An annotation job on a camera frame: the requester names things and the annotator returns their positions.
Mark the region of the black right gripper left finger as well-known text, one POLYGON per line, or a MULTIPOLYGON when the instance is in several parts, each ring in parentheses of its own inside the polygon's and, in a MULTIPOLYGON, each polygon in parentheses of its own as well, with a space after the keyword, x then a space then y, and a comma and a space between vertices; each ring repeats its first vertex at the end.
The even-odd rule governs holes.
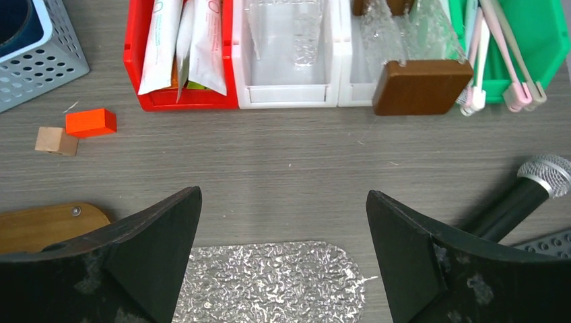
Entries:
POLYGON ((39 252, 1 256, 2 322, 171 322, 202 206, 187 187, 39 252))

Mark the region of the clear textured acrylic holder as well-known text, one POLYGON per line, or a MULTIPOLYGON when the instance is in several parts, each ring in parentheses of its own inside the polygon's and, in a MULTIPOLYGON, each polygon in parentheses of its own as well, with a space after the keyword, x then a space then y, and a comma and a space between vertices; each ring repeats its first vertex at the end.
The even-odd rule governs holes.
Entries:
POLYGON ((295 65, 314 65, 318 56, 323 1, 246 1, 244 11, 258 60, 272 50, 295 65))

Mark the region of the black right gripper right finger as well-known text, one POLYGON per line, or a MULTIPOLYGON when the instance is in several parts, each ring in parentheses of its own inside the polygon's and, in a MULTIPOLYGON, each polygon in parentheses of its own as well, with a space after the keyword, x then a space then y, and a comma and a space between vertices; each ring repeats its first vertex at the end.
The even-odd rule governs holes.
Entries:
POLYGON ((377 190, 366 213, 394 322, 570 321, 570 259, 483 240, 377 190))

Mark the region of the white toothpaste tube red cap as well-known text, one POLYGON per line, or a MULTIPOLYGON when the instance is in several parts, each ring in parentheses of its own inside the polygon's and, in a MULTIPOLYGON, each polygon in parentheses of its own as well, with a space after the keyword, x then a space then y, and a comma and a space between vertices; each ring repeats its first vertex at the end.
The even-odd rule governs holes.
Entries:
POLYGON ((227 87, 222 58, 222 2, 196 0, 193 9, 188 80, 225 96, 227 87))

